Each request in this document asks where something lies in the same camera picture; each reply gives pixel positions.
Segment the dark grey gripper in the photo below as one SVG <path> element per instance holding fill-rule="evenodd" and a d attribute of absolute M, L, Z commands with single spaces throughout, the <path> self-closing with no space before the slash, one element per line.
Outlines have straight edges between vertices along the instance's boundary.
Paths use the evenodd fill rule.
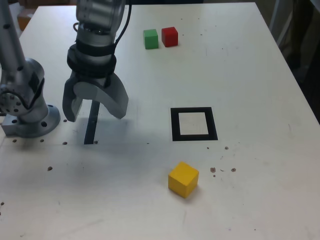
<path fill-rule="evenodd" d="M 63 113 L 68 121 L 77 120 L 83 99 L 103 104 L 117 119 L 127 113 L 129 97 L 116 74 L 98 78 L 73 71 L 65 82 L 62 99 Z"/>

